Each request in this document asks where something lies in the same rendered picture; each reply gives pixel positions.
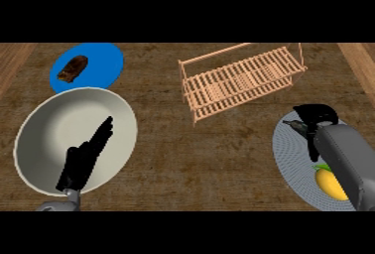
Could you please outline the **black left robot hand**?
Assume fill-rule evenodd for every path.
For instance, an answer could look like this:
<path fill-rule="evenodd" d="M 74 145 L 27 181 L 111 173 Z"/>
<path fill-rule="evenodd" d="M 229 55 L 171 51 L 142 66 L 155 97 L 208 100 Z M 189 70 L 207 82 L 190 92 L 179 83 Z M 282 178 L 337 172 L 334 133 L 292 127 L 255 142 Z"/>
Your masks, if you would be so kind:
<path fill-rule="evenodd" d="M 66 152 L 63 171 L 56 184 L 56 190 L 81 191 L 89 182 L 99 154 L 112 135 L 112 117 L 100 123 L 92 138 Z"/>

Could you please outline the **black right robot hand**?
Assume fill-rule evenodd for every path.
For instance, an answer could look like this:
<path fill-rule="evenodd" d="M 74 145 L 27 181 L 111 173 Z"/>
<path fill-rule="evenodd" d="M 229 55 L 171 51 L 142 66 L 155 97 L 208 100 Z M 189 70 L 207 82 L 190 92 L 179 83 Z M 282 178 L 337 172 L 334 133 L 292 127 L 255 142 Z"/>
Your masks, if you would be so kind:
<path fill-rule="evenodd" d="M 295 106 L 294 111 L 300 117 L 301 122 L 307 126 L 306 140 L 309 157 L 313 162 L 317 161 L 319 152 L 313 145 L 313 137 L 317 131 L 317 124 L 329 122 L 332 125 L 338 124 L 338 115 L 335 110 L 326 104 L 303 104 Z"/>

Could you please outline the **dark eggplant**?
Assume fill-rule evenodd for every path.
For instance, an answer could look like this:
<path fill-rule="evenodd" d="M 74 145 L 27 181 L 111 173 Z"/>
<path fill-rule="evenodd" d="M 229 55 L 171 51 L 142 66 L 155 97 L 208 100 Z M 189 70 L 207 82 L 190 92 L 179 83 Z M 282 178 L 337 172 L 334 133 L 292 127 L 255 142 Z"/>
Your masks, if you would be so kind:
<path fill-rule="evenodd" d="M 283 121 L 283 124 L 286 124 L 291 129 L 301 135 L 301 137 L 306 137 L 307 134 L 307 126 L 306 124 L 298 120 Z"/>

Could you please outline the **grey round placemat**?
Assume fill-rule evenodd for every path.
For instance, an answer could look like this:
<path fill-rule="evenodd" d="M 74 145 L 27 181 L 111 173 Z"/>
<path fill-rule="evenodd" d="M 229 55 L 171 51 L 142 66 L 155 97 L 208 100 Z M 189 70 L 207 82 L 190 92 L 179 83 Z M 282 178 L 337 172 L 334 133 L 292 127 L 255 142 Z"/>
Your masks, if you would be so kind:
<path fill-rule="evenodd" d="M 325 165 L 325 161 L 310 160 L 307 141 L 285 124 L 300 120 L 295 111 L 279 120 L 273 133 L 273 155 L 282 178 L 294 193 L 316 209 L 322 211 L 354 211 L 348 200 L 334 199 L 319 188 L 314 180 L 314 166 Z"/>

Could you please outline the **wooden tiered shelf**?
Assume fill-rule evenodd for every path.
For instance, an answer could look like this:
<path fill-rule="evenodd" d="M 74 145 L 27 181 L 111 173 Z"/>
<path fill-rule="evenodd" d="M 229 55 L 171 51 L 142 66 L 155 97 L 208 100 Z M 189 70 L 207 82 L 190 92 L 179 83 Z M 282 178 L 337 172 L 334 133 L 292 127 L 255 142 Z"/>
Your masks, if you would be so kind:
<path fill-rule="evenodd" d="M 179 63 L 182 99 L 189 104 L 193 122 L 211 117 L 282 89 L 291 89 L 307 71 L 301 44 L 298 58 L 288 47 L 261 53 L 189 76 L 186 65 L 250 46 L 241 43 Z"/>

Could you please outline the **large white plate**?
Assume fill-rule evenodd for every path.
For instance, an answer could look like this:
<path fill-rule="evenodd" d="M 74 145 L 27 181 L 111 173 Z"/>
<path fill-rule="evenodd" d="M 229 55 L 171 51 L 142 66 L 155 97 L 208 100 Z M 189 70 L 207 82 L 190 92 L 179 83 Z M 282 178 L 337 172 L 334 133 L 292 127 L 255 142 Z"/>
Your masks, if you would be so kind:
<path fill-rule="evenodd" d="M 117 175 L 130 158 L 137 123 L 131 107 L 112 91 L 81 87 L 52 96 L 34 109 L 19 128 L 13 158 L 28 187 L 61 196 L 56 184 L 68 149 L 89 141 L 105 119 L 112 120 L 112 135 L 99 154 L 84 191 L 93 191 Z"/>

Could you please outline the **yellow mango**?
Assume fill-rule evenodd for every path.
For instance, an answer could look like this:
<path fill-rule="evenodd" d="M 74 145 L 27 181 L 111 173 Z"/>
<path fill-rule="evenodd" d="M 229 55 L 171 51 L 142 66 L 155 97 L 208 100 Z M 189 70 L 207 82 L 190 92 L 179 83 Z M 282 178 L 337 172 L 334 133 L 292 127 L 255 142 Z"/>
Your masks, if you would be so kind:
<path fill-rule="evenodd" d="M 348 196 L 328 165 L 314 165 L 314 181 L 325 194 L 335 200 L 348 200 Z"/>

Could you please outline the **brown food piece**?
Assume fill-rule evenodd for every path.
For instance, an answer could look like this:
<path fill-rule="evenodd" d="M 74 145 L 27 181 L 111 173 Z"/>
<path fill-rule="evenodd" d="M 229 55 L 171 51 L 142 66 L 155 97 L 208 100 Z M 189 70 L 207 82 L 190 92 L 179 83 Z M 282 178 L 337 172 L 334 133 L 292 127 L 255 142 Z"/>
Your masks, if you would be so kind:
<path fill-rule="evenodd" d="M 58 79 L 71 83 L 80 76 L 89 65 L 89 58 L 86 56 L 75 56 L 66 63 L 63 69 L 58 74 Z"/>

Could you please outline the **blue round plate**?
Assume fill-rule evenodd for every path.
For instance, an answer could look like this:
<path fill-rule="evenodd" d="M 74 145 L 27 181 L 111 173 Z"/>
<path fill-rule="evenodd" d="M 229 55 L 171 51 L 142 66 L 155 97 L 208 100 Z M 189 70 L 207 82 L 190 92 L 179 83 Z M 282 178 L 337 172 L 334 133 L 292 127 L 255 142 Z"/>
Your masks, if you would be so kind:
<path fill-rule="evenodd" d="M 89 64 L 72 82 L 58 78 L 66 63 L 75 56 L 86 56 Z M 81 43 L 72 46 L 58 57 L 50 68 L 50 88 L 56 93 L 78 87 L 108 88 L 120 77 L 124 55 L 112 43 Z"/>

